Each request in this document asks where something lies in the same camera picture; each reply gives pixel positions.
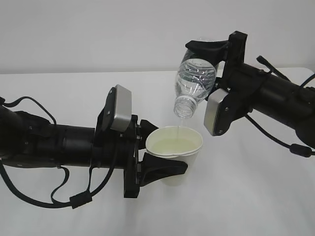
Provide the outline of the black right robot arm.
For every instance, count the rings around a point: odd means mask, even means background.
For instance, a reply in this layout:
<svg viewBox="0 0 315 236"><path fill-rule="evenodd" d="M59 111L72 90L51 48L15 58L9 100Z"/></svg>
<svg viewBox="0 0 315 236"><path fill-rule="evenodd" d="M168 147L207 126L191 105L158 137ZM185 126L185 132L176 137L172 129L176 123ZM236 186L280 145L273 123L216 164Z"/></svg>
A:
<svg viewBox="0 0 315 236"><path fill-rule="evenodd" d="M222 75L207 92L204 125L212 136L228 131L233 121L248 118L257 110L292 128L301 144L282 146L291 153L310 157L315 153L314 76L302 84L291 82L264 57L257 61L265 69L244 62L247 34L235 31L226 41L195 41L186 44L197 58L212 65L224 62Z"/></svg>

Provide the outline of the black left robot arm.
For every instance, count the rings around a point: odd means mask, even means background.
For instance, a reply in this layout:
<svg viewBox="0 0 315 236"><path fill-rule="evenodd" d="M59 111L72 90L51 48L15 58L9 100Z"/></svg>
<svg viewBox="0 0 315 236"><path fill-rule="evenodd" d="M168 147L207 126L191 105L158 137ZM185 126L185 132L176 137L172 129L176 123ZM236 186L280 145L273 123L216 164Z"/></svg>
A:
<svg viewBox="0 0 315 236"><path fill-rule="evenodd" d="M166 160L139 150L145 149L147 137L156 127L138 120L131 112L131 99L108 95L94 128L60 125L53 116L48 119L24 111L12 111L17 99L0 101L0 174L9 190L29 202L10 180L5 166L15 168L59 168L69 176L68 166L108 168L102 183L95 189L70 197L66 203L52 200L45 208L77 207L88 203L107 184L114 169L124 172L124 196L136 198L140 188L166 177L184 174L183 161Z"/></svg>

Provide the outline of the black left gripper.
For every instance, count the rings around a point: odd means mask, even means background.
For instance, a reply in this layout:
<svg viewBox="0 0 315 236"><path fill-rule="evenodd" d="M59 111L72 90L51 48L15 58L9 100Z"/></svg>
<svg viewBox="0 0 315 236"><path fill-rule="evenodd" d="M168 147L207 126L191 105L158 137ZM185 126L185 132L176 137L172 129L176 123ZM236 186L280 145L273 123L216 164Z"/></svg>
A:
<svg viewBox="0 0 315 236"><path fill-rule="evenodd" d="M146 149L148 136L158 127L145 119L140 121L139 126L137 122L138 116L132 115L124 132L110 128L102 130L100 124L96 126L92 163L95 167L109 170L101 184L92 191L93 196L105 187L114 169L123 170L125 198L137 198L140 187L186 172L188 164L184 161L164 159L145 153L140 162L141 171L138 177L138 149Z"/></svg>

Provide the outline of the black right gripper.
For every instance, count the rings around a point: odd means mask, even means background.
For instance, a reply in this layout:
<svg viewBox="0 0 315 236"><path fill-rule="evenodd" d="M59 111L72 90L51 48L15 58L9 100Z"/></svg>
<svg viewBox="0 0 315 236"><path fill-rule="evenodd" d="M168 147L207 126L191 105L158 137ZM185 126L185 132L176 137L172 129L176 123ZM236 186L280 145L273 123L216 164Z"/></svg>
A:
<svg viewBox="0 0 315 236"><path fill-rule="evenodd" d="M229 107L231 123L253 112L258 102L258 69L245 63L247 37L246 33L235 31L226 41L191 40L185 45L189 59L225 63L216 90L228 92L224 102Z"/></svg>

